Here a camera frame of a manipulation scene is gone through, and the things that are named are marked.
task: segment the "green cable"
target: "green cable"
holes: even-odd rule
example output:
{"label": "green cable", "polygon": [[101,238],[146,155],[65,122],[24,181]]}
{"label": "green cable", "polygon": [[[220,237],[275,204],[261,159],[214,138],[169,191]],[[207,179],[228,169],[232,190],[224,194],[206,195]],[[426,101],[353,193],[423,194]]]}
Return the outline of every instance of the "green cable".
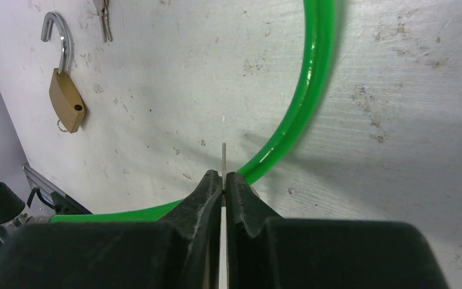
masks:
{"label": "green cable", "polygon": [[[265,146],[241,169],[249,184],[266,174],[293,146],[323,97],[334,37],[334,0],[304,0],[304,58],[291,104]],[[155,221],[181,200],[137,211],[96,215],[56,215],[53,222]]]}

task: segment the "scratched wall surface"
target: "scratched wall surface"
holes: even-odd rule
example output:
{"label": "scratched wall surface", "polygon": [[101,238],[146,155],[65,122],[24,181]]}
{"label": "scratched wall surface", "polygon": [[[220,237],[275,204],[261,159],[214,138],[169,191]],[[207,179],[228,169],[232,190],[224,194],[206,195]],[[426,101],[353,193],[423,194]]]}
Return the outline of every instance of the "scratched wall surface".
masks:
{"label": "scratched wall surface", "polygon": [[[254,186],[288,217],[403,220],[462,288],[462,1],[339,5],[326,100],[296,148]],[[88,107],[59,132],[48,98],[58,11]],[[92,1],[0,0],[0,90],[30,165],[95,213],[186,196],[207,169],[238,169],[294,91],[301,1],[112,1],[102,43]]]}

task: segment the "brass padlock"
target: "brass padlock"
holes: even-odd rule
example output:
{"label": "brass padlock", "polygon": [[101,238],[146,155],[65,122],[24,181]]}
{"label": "brass padlock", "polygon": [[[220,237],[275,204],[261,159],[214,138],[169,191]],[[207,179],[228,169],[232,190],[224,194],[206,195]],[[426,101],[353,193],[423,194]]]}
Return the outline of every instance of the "brass padlock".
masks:
{"label": "brass padlock", "polygon": [[43,20],[42,41],[47,42],[51,38],[52,24],[55,23],[61,39],[61,60],[59,68],[52,72],[51,87],[49,94],[52,107],[59,117],[66,131],[73,133],[79,129],[84,119],[86,109],[81,95],[75,87],[70,76],[66,73],[66,67],[71,56],[71,42],[66,32],[63,18],[56,12],[48,12]]}

